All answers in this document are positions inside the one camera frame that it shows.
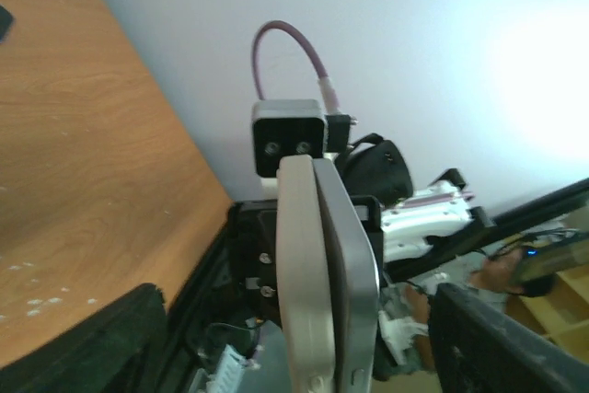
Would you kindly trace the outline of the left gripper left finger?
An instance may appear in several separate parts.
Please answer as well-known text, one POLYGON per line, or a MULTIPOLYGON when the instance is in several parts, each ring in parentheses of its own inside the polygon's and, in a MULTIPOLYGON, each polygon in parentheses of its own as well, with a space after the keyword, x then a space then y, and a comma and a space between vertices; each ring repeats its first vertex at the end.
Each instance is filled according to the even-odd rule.
POLYGON ((1 369, 3 392, 154 392, 167 340, 162 291, 142 283, 1 369))

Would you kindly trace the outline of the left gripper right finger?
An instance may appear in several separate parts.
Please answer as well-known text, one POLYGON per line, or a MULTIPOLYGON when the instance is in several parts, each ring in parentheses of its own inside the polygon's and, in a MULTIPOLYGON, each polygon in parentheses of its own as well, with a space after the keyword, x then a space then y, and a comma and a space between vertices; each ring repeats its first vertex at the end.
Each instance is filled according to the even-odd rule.
POLYGON ((429 338, 443 392, 586 392, 588 364, 450 283, 430 298, 429 338))

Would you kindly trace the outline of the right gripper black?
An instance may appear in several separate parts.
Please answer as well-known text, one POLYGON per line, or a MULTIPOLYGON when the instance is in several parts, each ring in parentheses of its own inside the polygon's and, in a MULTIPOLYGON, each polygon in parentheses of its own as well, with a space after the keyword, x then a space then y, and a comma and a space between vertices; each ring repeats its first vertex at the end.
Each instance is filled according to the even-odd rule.
MULTIPOLYGON (((382 204, 375 197, 352 197, 363 230, 375 256, 376 272, 383 270, 382 204)), ((282 322, 279 294, 268 297, 261 288, 277 288, 275 241, 277 202, 235 203, 227 213, 227 251, 232 280, 255 314, 275 324, 282 322)))

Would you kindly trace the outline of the white-edged black phone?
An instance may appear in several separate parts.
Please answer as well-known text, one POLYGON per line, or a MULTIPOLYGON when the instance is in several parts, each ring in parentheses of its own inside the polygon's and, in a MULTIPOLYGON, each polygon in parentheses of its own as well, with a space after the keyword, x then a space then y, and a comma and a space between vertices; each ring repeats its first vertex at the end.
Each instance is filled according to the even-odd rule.
POLYGON ((325 235, 336 350, 336 390, 371 390, 378 329, 375 255, 333 163, 315 159, 325 235))

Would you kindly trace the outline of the beige phone case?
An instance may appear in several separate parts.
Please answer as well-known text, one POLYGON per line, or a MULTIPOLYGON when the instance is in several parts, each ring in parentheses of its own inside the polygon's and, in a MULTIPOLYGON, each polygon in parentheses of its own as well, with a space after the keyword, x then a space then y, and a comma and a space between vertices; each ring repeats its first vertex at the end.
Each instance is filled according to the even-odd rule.
POLYGON ((310 156, 287 156, 280 162, 275 268, 292 390, 335 392, 329 267, 310 156))

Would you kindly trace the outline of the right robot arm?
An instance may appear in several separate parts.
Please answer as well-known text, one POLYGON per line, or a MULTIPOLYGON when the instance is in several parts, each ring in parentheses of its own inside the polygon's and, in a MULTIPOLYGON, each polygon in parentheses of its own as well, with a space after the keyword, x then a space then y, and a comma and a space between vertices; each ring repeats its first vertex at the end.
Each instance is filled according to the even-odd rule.
MULTIPOLYGON (((350 144, 335 157, 334 166, 352 204, 366 210, 361 223, 379 270, 395 282, 469 253, 494 227, 482 207, 471 206, 472 196, 457 169, 416 191, 400 151, 376 133, 350 144)), ((252 310, 278 323, 273 262, 277 202, 238 202, 227 221, 232 279, 252 310)))

